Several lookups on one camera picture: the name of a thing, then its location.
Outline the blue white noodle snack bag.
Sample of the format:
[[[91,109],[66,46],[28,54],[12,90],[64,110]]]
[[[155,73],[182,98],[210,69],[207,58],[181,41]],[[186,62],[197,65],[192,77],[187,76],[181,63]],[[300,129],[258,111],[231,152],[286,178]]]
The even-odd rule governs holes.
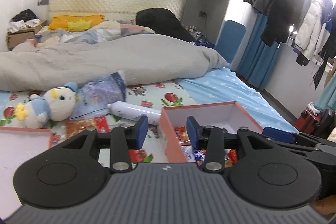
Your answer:
[[[182,146],[182,151],[188,162],[195,162],[199,169],[202,168],[202,164],[205,159],[206,150],[205,149],[194,149],[191,145]]]

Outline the red round-logo snack packet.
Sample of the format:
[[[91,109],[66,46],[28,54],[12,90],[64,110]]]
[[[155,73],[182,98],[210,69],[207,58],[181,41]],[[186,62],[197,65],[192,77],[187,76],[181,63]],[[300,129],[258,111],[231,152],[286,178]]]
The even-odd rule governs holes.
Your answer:
[[[178,142],[179,142],[180,146],[190,145],[189,136],[187,134],[185,126],[175,127],[174,131],[175,131],[175,134],[177,136],[177,139],[178,139]]]

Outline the red suitcase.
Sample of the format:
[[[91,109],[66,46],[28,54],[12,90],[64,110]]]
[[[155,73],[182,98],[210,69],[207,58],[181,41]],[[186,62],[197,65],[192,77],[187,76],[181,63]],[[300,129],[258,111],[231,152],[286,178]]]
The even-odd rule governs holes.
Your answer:
[[[295,122],[294,127],[299,132],[312,134],[318,129],[320,121],[321,111],[316,109],[313,103],[310,102]]]

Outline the shiny red foil packet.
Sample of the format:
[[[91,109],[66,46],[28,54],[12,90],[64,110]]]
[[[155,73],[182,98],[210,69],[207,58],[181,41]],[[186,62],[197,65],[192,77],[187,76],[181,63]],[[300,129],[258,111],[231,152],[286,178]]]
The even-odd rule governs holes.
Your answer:
[[[236,150],[235,149],[229,149],[226,152],[226,156],[225,156],[225,167],[229,168],[232,167],[233,165],[235,165],[237,163],[238,159],[236,156]]]

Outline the orange spicy strip packet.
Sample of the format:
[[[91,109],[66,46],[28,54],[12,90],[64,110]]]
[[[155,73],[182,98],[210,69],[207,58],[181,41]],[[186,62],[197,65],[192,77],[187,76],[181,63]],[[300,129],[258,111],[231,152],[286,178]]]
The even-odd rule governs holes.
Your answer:
[[[110,132],[105,116],[66,121],[66,138],[84,130],[97,130],[98,133]]]

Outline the floral bed sheet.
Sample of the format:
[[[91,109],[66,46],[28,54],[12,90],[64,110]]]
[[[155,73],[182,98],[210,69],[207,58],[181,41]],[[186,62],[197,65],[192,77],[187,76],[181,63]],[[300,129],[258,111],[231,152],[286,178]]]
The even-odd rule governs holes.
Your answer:
[[[31,94],[43,95],[43,92],[36,90],[14,93],[1,91],[1,126],[22,127],[17,121],[14,110],[17,104],[27,103]],[[298,133],[259,92],[249,88],[227,68],[214,69],[198,79],[171,80],[165,83],[127,88],[127,102],[156,110],[161,110],[164,106],[231,101],[238,102],[262,129],[272,127]],[[132,121],[110,114],[106,114],[105,118],[110,130],[119,125],[134,124]],[[67,139],[66,121],[48,123],[46,128],[52,133],[52,146]],[[143,160],[167,162],[163,148],[164,140],[157,126],[149,126],[143,150],[135,153],[135,162]]]

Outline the blue tissue pack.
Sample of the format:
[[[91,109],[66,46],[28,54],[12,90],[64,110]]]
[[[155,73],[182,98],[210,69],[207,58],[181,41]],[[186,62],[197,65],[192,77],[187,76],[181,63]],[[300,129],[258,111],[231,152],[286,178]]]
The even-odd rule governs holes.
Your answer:
[[[104,115],[108,105],[126,101],[126,82],[123,71],[99,77],[86,83],[76,93],[75,108],[69,119],[83,119]]]

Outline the white spray bottle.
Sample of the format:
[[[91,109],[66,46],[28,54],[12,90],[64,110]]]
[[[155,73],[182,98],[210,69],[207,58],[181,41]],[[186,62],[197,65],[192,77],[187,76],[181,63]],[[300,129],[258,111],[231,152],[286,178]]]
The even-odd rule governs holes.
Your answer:
[[[108,111],[114,116],[138,121],[142,116],[146,116],[148,124],[157,125],[161,118],[160,110],[153,110],[143,106],[132,105],[126,102],[117,101],[112,104],[107,104]]]

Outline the white puffer jacket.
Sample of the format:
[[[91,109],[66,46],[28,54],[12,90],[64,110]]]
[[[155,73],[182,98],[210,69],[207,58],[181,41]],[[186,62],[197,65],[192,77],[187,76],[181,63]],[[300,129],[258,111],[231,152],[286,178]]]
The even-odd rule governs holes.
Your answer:
[[[309,9],[298,29],[295,46],[301,50],[296,63],[307,66],[322,50],[333,25],[333,0],[311,0]]]

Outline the orange storage box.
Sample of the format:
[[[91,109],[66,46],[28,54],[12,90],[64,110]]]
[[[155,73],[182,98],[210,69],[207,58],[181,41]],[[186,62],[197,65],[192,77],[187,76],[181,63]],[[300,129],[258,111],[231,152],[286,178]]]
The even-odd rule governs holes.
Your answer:
[[[165,139],[168,162],[187,162],[174,129],[185,126],[189,116],[193,116],[201,126],[224,127],[232,134],[241,126],[257,133],[263,131],[263,128],[236,101],[164,107],[161,110],[158,129]]]

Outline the blue chair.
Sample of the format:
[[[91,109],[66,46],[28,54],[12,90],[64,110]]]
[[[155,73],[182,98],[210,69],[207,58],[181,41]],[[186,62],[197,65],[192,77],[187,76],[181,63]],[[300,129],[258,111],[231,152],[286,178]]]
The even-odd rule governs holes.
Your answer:
[[[233,20],[224,23],[215,50],[227,63],[232,64],[246,33],[246,27]]]

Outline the grey duvet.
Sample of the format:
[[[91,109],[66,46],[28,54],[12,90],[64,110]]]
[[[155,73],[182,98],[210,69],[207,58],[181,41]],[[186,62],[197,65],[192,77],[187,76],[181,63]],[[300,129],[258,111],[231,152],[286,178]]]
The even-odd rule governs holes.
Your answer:
[[[194,79],[226,60],[212,48],[157,34],[126,36],[110,42],[57,43],[35,48],[22,43],[1,53],[1,90],[47,91],[75,82],[78,86],[123,71],[127,85]]]

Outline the hanging dark jackets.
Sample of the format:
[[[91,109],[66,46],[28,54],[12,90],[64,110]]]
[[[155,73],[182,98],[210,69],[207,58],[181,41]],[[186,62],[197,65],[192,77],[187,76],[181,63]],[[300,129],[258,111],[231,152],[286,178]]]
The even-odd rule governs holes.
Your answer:
[[[292,26],[298,30],[306,0],[253,0],[253,7],[267,17],[261,40],[268,47],[285,43]]]

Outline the yellow pillow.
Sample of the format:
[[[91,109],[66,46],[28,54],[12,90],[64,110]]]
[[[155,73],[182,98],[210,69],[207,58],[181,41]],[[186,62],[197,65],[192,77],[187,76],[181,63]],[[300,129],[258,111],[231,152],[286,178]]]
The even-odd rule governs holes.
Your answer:
[[[86,31],[104,21],[104,15],[55,15],[48,30],[62,29],[69,32]]]

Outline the cardboard box with clothes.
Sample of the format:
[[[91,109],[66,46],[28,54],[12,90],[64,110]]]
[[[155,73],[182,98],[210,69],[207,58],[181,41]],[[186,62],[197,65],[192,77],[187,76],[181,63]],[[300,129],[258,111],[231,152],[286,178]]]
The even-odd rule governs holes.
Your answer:
[[[39,19],[30,9],[26,9],[15,15],[7,26],[7,48],[12,50],[18,44],[23,43],[30,36],[37,34],[47,25],[46,19]]]

